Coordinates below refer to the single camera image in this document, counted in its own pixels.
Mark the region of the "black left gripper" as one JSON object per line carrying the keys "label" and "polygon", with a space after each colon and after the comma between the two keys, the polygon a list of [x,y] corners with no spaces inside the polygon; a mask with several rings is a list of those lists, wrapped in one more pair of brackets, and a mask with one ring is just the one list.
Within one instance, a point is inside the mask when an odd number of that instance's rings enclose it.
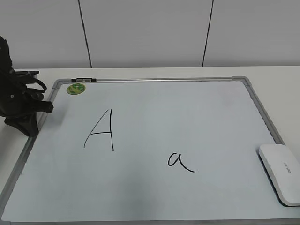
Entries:
{"label": "black left gripper", "polygon": [[52,113],[53,104],[44,101],[46,85],[37,79],[39,71],[0,72],[0,115],[6,125],[28,137],[38,134],[37,112]]}

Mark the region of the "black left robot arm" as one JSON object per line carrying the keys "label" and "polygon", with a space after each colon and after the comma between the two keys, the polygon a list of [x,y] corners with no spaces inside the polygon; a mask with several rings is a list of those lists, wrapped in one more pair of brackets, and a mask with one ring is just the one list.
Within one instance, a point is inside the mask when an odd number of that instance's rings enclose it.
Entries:
{"label": "black left robot arm", "polygon": [[44,101],[46,85],[37,79],[39,71],[15,71],[7,40],[0,38],[0,115],[5,124],[28,137],[38,134],[37,113],[52,113],[53,104]]}

